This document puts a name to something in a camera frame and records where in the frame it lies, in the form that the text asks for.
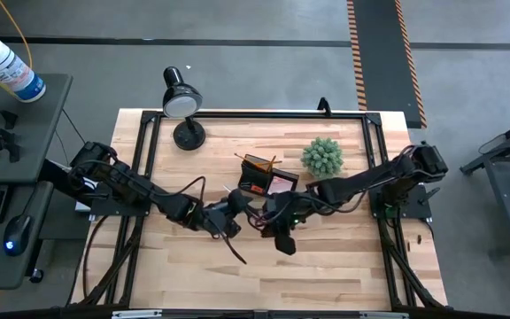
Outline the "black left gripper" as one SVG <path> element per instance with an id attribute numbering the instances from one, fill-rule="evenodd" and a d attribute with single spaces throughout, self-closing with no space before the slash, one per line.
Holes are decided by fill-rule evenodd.
<path id="1" fill-rule="evenodd" d="M 213 236 L 233 238 L 242 229 L 235 218 L 251 201 L 252 197 L 245 196 L 240 189 L 234 189 L 228 194 L 228 201 L 221 200 L 196 210 L 192 217 L 193 229 L 205 230 Z"/>

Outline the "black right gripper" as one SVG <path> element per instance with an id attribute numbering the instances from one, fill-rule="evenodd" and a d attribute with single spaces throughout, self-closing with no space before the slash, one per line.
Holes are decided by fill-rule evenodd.
<path id="1" fill-rule="evenodd" d="M 290 232 L 305 222 L 311 212 L 310 205 L 302 198 L 268 199 L 262 206 L 262 236 L 275 236 L 274 246 L 277 251 L 293 255 L 296 242 Z"/>

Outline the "pink sticky note pad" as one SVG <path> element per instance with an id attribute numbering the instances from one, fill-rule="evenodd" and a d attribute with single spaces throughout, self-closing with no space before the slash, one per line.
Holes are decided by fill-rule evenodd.
<path id="1" fill-rule="evenodd" d="M 294 186 L 293 181 L 281 177 L 279 175 L 274 175 L 270 181 L 270 184 L 267 187 L 267 194 L 272 195 L 275 193 L 291 191 L 293 186 Z"/>

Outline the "black mesh desk organizer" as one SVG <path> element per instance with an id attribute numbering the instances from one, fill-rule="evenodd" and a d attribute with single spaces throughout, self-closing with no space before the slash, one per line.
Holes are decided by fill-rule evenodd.
<path id="1" fill-rule="evenodd" d="M 248 160 L 252 160 L 257 163 L 270 161 L 250 154 L 245 154 L 244 157 L 247 158 Z M 242 173 L 239 178 L 238 188 L 241 189 L 242 191 L 247 191 L 254 195 L 262 197 L 271 197 L 273 194 L 272 195 L 267 194 L 267 187 L 270 184 L 272 177 L 274 175 L 279 175 L 294 182 L 294 186 L 292 187 L 291 190 L 294 191 L 298 186 L 299 175 L 277 168 L 275 165 L 276 164 L 274 164 L 273 169 L 269 173 L 267 173 L 265 169 L 254 167 L 249 163 L 242 161 L 241 163 Z M 257 185 L 260 188 L 262 188 L 264 190 L 264 194 L 259 195 L 257 193 L 252 192 L 251 191 L 252 185 Z"/>

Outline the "green artificial potted plant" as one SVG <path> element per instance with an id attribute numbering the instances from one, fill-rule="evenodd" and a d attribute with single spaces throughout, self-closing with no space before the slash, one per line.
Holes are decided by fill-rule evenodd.
<path id="1" fill-rule="evenodd" d="M 339 143 L 330 137 L 316 137 L 312 140 L 311 144 L 303 150 L 300 161 L 303 167 L 317 179 L 338 175 L 344 164 Z"/>

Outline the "black desk lamp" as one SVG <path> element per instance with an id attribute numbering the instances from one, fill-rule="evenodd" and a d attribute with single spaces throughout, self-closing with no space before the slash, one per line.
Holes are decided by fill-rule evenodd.
<path id="1" fill-rule="evenodd" d="M 205 129 L 193 119 L 200 109 L 203 97 L 197 89 L 187 84 L 175 66 L 163 72 L 166 91 L 163 96 L 163 113 L 169 118 L 183 118 L 173 131 L 174 143 L 184 151 L 194 151 L 205 142 Z"/>

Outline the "black floor mat striped edges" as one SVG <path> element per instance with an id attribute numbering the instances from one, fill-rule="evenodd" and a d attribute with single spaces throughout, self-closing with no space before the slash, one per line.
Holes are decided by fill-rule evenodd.
<path id="1" fill-rule="evenodd" d="M 426 128 L 421 91 L 400 0 L 346 0 L 358 108 L 402 112 Z"/>

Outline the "grey side desk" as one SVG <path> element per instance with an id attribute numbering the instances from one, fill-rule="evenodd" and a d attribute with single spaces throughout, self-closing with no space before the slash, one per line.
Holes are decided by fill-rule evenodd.
<path id="1" fill-rule="evenodd" d="M 46 92 L 33 103 L 21 103 L 0 87 L 0 112 L 18 116 L 11 133 L 19 147 L 19 160 L 12 163 L 10 153 L 0 152 L 0 186 L 7 185 L 10 196 L 0 222 L 0 290 L 16 289 L 28 276 L 29 263 L 53 194 L 53 185 L 39 179 L 47 151 L 64 107 L 73 77 L 68 74 L 44 74 Z M 0 128 L 4 118 L 0 114 Z M 4 251 L 4 231 L 13 217 L 30 218 L 25 251 L 10 256 Z"/>

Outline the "black computer mouse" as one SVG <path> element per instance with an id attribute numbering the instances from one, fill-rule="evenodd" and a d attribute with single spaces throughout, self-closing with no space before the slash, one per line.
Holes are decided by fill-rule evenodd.
<path id="1" fill-rule="evenodd" d="M 8 256 L 23 254 L 28 246 L 32 217 L 27 214 L 14 216 L 4 230 L 4 252 Z"/>

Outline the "small black plastic part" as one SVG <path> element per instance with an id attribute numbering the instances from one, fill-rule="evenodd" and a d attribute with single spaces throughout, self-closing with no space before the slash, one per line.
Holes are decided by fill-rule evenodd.
<path id="1" fill-rule="evenodd" d="M 6 130 L 14 129 L 17 124 L 19 116 L 16 113 L 12 113 L 6 110 L 1 110 L 0 114 L 4 119 L 4 128 Z"/>

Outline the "white wipes canister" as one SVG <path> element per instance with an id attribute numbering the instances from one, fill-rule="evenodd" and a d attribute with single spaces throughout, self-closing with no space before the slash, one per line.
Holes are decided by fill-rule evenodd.
<path id="1" fill-rule="evenodd" d="M 0 87 L 21 103 L 32 103 L 40 99 L 46 91 L 44 80 L 1 41 Z"/>

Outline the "black aluminium table frame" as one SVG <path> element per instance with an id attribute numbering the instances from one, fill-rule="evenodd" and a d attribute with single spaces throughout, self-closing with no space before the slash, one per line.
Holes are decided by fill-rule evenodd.
<path id="1" fill-rule="evenodd" d="M 312 181 L 301 163 L 316 137 L 340 143 L 342 176 L 356 175 L 399 155 L 409 145 L 404 114 L 336 111 L 207 110 L 197 116 L 207 138 L 197 150 L 173 141 L 176 120 L 145 131 L 140 160 L 153 158 L 152 181 L 208 202 L 223 198 L 249 153 L 278 159 L 280 169 Z M 157 209 L 144 219 L 135 262 L 121 267 L 134 278 L 115 298 L 131 308 L 255 310 L 387 310 L 392 293 L 406 301 L 406 280 L 383 251 L 370 196 L 358 195 L 330 216 L 315 215 L 293 232 L 297 250 L 278 252 L 238 217 L 241 232 L 229 242 L 169 222 Z"/>

